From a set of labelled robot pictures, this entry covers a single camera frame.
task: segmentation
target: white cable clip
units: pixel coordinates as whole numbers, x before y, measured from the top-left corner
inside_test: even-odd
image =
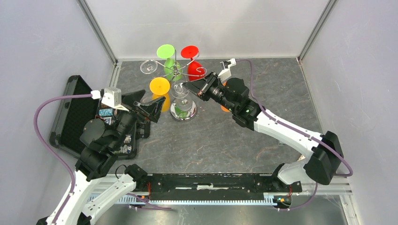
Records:
[[[223,69],[218,74],[218,78],[220,79],[221,83],[224,83],[228,78],[230,78],[232,76],[230,69],[232,66],[236,65],[235,58],[232,58],[226,62],[228,62],[228,63],[226,64],[224,61],[220,62],[222,64]]]
[[[92,94],[91,98],[93,98],[93,99],[101,98],[101,92],[99,90],[92,90],[91,94]]]
[[[119,88],[105,88],[101,103],[114,109],[129,111],[122,105],[122,91]]]

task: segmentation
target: gray floor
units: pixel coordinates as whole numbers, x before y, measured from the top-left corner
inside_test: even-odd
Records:
[[[221,60],[199,60],[208,71],[220,72]],[[301,127],[320,131],[308,90],[296,59],[253,59],[254,90],[266,108]],[[145,89],[143,101],[151,100],[149,82],[163,75],[161,67],[150,75],[140,72],[141,62],[123,62],[117,87],[123,93]],[[250,67],[239,62],[231,69],[234,77],[250,85]],[[214,101],[202,102],[193,120],[181,123],[164,112],[151,126],[151,136],[139,141],[138,156],[120,164],[138,164],[148,173],[273,172],[280,163],[296,161],[300,154],[276,139],[241,128],[231,114]]]

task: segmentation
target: open case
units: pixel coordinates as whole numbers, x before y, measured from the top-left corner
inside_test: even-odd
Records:
[[[91,91],[92,89],[81,76],[73,75],[68,79],[63,95],[90,94]],[[109,114],[101,116],[103,110]],[[114,109],[102,105],[99,99],[90,97],[64,99],[60,102],[55,116],[49,142],[53,147],[62,149],[78,158],[85,148],[85,145],[79,140],[83,133],[84,125],[94,118],[101,118],[110,124],[115,120],[114,113],[116,113]],[[149,136],[149,128],[149,122],[146,124],[137,122],[130,134],[126,135],[122,147],[113,152],[118,156],[118,159],[134,158],[138,152],[137,140],[139,138],[147,138]]]

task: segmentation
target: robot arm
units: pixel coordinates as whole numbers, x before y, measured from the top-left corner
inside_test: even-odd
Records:
[[[93,98],[103,96],[102,103],[119,110],[116,122],[108,125],[101,119],[93,119],[86,123],[80,136],[80,141],[86,148],[76,163],[73,193],[69,192],[70,184],[55,211],[40,219],[38,225],[93,225],[106,210],[123,195],[133,191],[137,182],[146,176],[146,172],[137,168],[137,165],[130,165],[118,181],[95,200],[87,203],[93,190],[117,160],[112,152],[120,148],[126,134],[137,125],[137,121],[158,121],[165,97],[143,104],[140,100],[144,94],[144,90],[136,91],[123,96],[122,100],[119,89],[92,91]]]
[[[213,99],[232,112],[237,124],[250,130],[272,136],[288,144],[306,158],[291,164],[282,164],[274,171],[279,181],[291,184],[296,181],[314,180],[328,185],[341,161],[312,137],[326,143],[343,157],[337,136],[328,131],[325,135],[313,132],[274,115],[249,98],[249,89],[242,79],[230,78],[222,85],[222,78],[215,72],[191,82],[184,87],[203,101]]]

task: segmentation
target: white wall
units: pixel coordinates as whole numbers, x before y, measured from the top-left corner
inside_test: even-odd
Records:
[[[178,57],[196,45],[202,58],[296,57],[328,0],[88,0],[119,59]]]
[[[339,135],[360,216],[396,224],[398,1],[341,0],[304,58],[324,130]]]
[[[0,1],[0,224],[36,224],[51,214],[70,181],[35,135],[36,108],[62,95],[69,76],[81,75],[98,89],[111,70],[76,1]],[[40,114],[46,139],[58,105]]]

